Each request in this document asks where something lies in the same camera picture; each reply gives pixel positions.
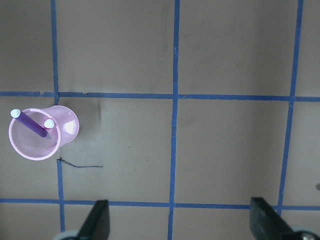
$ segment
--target purple marker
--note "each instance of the purple marker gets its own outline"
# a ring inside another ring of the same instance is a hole
[[[13,109],[10,112],[10,114],[14,119],[18,120],[27,128],[34,131],[40,137],[45,138],[47,136],[48,132],[43,127],[41,127],[38,123],[33,121],[30,117],[28,117],[23,111],[20,111],[19,109]]]

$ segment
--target grid square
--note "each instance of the grid square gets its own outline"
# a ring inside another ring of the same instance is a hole
[[[292,227],[303,227],[313,233],[319,233],[320,211],[282,211],[281,217]]]
[[[66,205],[67,230],[80,229],[93,206]],[[109,206],[109,240],[164,240],[168,234],[168,208]]]
[[[176,208],[173,226],[173,240],[254,240],[249,210]]]
[[[0,203],[0,239],[51,240],[60,232],[59,205]]]
[[[58,0],[59,87],[172,93],[174,1]]]
[[[8,129],[12,109],[48,108],[53,98],[47,97],[1,97],[0,127],[0,197],[22,199],[57,199],[58,180],[55,156],[33,161],[20,156],[12,147]]]
[[[80,121],[79,136],[61,149],[68,200],[168,202],[172,101],[62,98]]]
[[[320,96],[320,1],[303,2],[300,53],[296,83],[297,96]]]
[[[286,170],[284,205],[319,206],[320,105],[294,104],[291,140]]]
[[[50,1],[2,0],[1,91],[52,92]]]
[[[179,101],[175,202],[277,204],[287,104]]]
[[[181,94],[288,95],[296,0],[183,0]]]

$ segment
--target white marker cap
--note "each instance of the white marker cap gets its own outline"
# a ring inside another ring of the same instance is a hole
[[[43,125],[47,129],[52,129],[55,126],[55,122],[51,118],[49,118],[49,119],[45,120]]]
[[[14,119],[18,118],[20,116],[21,111],[19,109],[13,109],[10,114],[11,117],[13,117]]]

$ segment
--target pink cup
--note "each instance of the pink cup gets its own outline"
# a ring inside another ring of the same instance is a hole
[[[76,114],[65,106],[52,106],[45,109],[29,108],[23,112],[44,127],[47,119],[54,121],[54,127],[48,129],[50,140],[47,140],[28,127],[12,119],[9,126],[9,138],[13,148],[24,158],[44,160],[50,158],[63,145],[76,138],[80,124]]]

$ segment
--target black string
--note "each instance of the black string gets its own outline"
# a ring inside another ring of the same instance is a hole
[[[73,165],[72,163],[66,161],[66,160],[63,160],[62,157],[60,157],[59,159],[60,162],[64,163],[64,164],[67,164],[71,167],[74,167],[74,168],[78,168],[78,169],[82,169],[82,168],[100,168],[102,169],[104,166],[76,166],[76,165]]]

